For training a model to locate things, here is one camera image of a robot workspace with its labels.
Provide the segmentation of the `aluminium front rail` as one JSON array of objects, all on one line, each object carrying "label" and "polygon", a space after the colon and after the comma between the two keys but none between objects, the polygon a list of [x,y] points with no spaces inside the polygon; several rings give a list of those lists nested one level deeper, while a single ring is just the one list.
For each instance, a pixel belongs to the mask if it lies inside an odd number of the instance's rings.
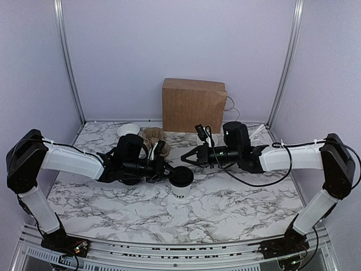
[{"label": "aluminium front rail", "polygon": [[281,255],[270,239],[206,244],[150,244],[88,238],[86,256],[73,257],[41,246],[36,226],[25,225],[10,270],[339,270],[324,228],[306,246]]}]

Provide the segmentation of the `white wrapped stirrer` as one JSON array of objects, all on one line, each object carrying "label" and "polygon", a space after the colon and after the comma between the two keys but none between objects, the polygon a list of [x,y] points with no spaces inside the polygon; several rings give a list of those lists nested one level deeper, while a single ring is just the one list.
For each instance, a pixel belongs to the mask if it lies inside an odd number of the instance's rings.
[{"label": "white wrapped stirrer", "polygon": [[250,140],[253,141],[255,140],[255,138],[260,134],[262,133],[262,131],[266,129],[266,126],[265,124],[261,124],[250,136]]}]

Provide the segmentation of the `left aluminium frame post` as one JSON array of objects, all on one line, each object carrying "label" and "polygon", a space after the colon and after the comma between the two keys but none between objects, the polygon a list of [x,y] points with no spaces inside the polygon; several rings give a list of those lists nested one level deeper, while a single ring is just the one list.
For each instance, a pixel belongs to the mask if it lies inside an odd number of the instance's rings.
[{"label": "left aluminium frame post", "polygon": [[71,89],[72,98],[74,101],[74,105],[76,108],[78,119],[82,126],[86,124],[85,114],[82,108],[82,104],[80,101],[80,96],[78,93],[78,88],[76,84],[76,79],[73,72],[71,56],[68,46],[67,32],[65,27],[65,20],[63,14],[63,3],[61,0],[54,0],[54,10],[55,10],[55,19],[56,25],[58,28],[60,47],[63,55],[65,70],[67,74],[67,78],[69,81],[69,86]]}]

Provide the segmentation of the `white paper cup stack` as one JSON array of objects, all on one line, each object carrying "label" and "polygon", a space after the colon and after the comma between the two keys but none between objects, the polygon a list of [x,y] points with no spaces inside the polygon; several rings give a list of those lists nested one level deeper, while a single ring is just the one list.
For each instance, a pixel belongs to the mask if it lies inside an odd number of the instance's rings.
[{"label": "white paper cup stack", "polygon": [[211,147],[212,143],[213,143],[214,147],[217,147],[218,146],[218,138],[216,135],[212,134],[211,138],[209,136],[206,136],[206,141],[204,142],[199,137],[197,137],[196,143],[198,146],[201,146],[204,143],[207,143],[208,147]]}]

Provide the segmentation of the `brown cardboard cup carrier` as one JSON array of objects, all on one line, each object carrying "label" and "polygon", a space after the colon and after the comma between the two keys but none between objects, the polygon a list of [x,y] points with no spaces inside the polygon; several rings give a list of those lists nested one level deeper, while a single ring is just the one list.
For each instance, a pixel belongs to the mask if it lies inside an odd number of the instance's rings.
[{"label": "brown cardboard cup carrier", "polygon": [[165,146],[161,151],[161,156],[166,158],[170,154],[170,146],[166,142],[166,134],[161,128],[157,127],[150,127],[144,128],[142,131],[142,138],[144,141],[145,146],[147,147],[148,151],[159,141],[164,141]]}]

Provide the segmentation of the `right aluminium frame post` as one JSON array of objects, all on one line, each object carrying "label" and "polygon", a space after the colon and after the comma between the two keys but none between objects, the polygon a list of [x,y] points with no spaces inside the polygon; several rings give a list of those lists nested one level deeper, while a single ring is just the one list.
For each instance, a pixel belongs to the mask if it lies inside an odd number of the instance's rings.
[{"label": "right aluminium frame post", "polygon": [[267,119],[267,126],[271,129],[276,121],[277,114],[279,112],[281,101],[285,93],[288,75],[290,72],[290,68],[293,62],[293,58],[296,53],[296,48],[298,44],[298,39],[300,35],[301,29],[301,21],[304,10],[305,1],[304,0],[296,0],[294,5],[294,13],[293,19],[290,29],[290,35],[288,40],[288,45],[285,53],[285,59],[283,68],[280,75],[280,80],[278,83],[278,87],[276,90],[275,98],[272,103],[271,111]]}]

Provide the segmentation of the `black plastic cup lid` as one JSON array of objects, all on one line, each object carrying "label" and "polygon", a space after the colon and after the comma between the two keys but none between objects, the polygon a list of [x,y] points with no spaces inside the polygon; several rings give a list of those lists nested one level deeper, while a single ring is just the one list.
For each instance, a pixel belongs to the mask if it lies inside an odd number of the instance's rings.
[{"label": "black plastic cup lid", "polygon": [[120,180],[121,183],[128,185],[128,186],[134,186],[140,183],[141,179],[130,179],[130,180]]},{"label": "black plastic cup lid", "polygon": [[176,187],[187,187],[193,183],[194,174],[185,166],[174,168],[172,176],[169,178],[170,183]]}]

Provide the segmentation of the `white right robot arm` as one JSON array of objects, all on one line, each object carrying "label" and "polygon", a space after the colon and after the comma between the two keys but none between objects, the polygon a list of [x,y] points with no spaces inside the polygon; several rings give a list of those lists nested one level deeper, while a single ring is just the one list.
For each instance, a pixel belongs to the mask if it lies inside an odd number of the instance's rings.
[{"label": "white right robot arm", "polygon": [[227,174],[230,171],[224,166],[235,163],[248,173],[285,170],[288,174],[295,171],[296,181],[317,178],[319,191],[309,197],[280,239],[279,247],[285,253],[293,252],[301,244],[301,238],[360,183],[360,156],[334,133],[295,145],[274,142],[259,146],[226,135],[224,146],[205,143],[182,155],[181,160],[196,167],[218,165]]}]

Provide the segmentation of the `brown paper takeout bag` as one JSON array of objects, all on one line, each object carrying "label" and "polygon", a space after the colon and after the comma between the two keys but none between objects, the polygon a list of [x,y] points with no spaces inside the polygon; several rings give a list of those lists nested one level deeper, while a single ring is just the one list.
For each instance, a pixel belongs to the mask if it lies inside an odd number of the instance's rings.
[{"label": "brown paper takeout bag", "polygon": [[224,82],[166,78],[162,85],[162,128],[191,133],[201,124],[220,133],[227,98]]}]

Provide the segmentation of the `red paper bowl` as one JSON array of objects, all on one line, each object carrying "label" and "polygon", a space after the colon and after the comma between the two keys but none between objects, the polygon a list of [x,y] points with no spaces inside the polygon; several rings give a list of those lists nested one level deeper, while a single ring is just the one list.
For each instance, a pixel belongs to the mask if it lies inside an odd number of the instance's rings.
[{"label": "red paper bowl", "polygon": [[140,127],[137,124],[123,124],[117,129],[117,135],[119,137],[125,136],[127,134],[138,135],[140,132]]}]

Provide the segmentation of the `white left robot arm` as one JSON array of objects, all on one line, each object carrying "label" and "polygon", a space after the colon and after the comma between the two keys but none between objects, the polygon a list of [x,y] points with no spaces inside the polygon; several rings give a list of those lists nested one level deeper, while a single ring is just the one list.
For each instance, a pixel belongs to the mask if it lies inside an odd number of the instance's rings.
[{"label": "white left robot arm", "polygon": [[176,176],[161,151],[164,141],[148,150],[141,136],[127,134],[106,153],[90,153],[71,145],[46,139],[40,130],[31,129],[6,155],[7,186],[35,219],[44,238],[59,251],[71,247],[60,218],[44,194],[45,178],[64,172],[101,183],[115,181],[136,185],[141,181],[155,183]]}]

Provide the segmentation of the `aluminium frame post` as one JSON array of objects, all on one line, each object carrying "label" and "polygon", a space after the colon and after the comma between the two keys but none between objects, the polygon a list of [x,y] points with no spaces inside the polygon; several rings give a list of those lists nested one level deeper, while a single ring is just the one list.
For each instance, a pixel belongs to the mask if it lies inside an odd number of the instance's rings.
[{"label": "aluminium frame post", "polygon": [[290,29],[290,35],[288,40],[288,45],[285,53],[285,59],[283,68],[280,75],[280,80],[278,83],[278,87],[276,90],[275,98],[272,103],[271,111],[267,119],[267,126],[271,129],[276,121],[277,114],[279,112],[281,101],[285,93],[288,75],[290,72],[290,68],[293,62],[293,58],[296,53],[296,48],[298,44],[298,39],[300,35],[301,29],[301,21],[304,10],[305,1],[304,0],[296,0],[294,5],[294,13],[293,19]]},{"label": "aluminium frame post", "polygon": [[85,114],[82,108],[82,104],[80,101],[80,96],[78,93],[78,88],[76,84],[76,79],[73,72],[71,56],[68,46],[67,32],[65,27],[65,20],[63,14],[63,3],[61,0],[54,0],[54,10],[55,10],[55,19],[56,25],[58,28],[60,47],[63,55],[65,70],[67,74],[67,78],[69,81],[69,86],[71,89],[72,98],[74,101],[74,105],[76,108],[78,119],[82,126],[86,124]]}]

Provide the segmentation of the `white paper coffee cup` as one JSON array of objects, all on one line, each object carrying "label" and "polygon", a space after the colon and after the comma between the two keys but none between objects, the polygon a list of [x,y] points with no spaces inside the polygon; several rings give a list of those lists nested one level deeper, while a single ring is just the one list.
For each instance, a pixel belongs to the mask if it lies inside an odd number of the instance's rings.
[{"label": "white paper coffee cup", "polygon": [[190,193],[191,184],[180,185],[176,183],[170,183],[171,191],[173,195],[178,199],[185,199]]}]

